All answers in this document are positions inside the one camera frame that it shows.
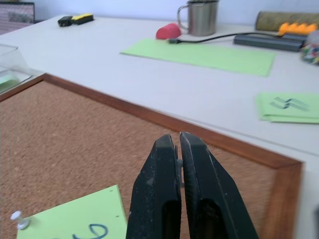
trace white table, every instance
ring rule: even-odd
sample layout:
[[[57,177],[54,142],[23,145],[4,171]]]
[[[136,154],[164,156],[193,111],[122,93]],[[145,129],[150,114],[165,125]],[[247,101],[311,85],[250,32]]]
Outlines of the white table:
[[[318,67],[298,53],[233,46],[231,38],[209,44],[276,52],[269,77],[132,57],[119,53],[154,38],[168,22],[98,18],[59,28],[61,17],[2,35],[0,43],[18,46],[31,68],[305,161],[296,238],[315,238],[319,125],[260,121],[254,97],[262,91],[319,93]],[[219,26],[216,35],[252,30]]]

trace mug handle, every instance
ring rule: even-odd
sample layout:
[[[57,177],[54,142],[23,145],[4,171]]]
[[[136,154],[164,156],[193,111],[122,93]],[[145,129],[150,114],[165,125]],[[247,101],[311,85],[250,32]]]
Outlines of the mug handle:
[[[188,6],[181,6],[179,7],[179,9],[177,10],[177,22],[178,22],[178,25],[180,28],[183,28],[185,30],[188,30],[188,27],[185,27],[181,24],[181,21],[180,21],[180,11],[183,9],[183,8],[187,8]]]

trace black cable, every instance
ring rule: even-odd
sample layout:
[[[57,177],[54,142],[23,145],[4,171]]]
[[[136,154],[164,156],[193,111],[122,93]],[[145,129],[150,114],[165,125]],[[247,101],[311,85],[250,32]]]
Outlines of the black cable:
[[[179,44],[179,43],[200,43],[200,42],[205,42],[205,41],[211,41],[211,40],[216,40],[219,38],[223,38],[223,37],[229,37],[229,36],[237,36],[237,35],[263,35],[263,36],[272,36],[275,38],[280,38],[281,36],[279,35],[273,35],[273,34],[269,34],[269,33],[261,33],[261,32],[241,32],[241,33],[231,33],[231,34],[227,34],[227,35],[221,35],[221,36],[215,36],[212,38],[207,38],[207,39],[203,39],[203,40],[198,40],[198,41],[188,41],[188,40],[181,40],[178,38],[171,38],[168,39],[168,42],[170,44]]]

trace stainless steel cup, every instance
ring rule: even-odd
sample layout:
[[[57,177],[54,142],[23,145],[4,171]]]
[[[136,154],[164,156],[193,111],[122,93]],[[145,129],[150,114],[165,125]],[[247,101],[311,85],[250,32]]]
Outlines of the stainless steel cup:
[[[179,27],[187,30],[194,36],[209,36],[216,32],[216,16],[218,1],[188,1],[186,6],[181,6],[177,11]],[[180,11],[188,8],[188,27],[180,22]]]

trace push pin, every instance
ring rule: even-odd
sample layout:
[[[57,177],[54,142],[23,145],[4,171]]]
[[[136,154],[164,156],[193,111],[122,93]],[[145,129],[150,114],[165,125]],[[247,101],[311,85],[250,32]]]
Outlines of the push pin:
[[[23,230],[23,229],[27,228],[29,226],[29,224],[30,224],[30,219],[23,218],[21,211],[14,212],[11,215],[10,219],[12,221],[17,221],[18,222],[18,225],[16,226],[16,228],[18,228],[19,230]]]

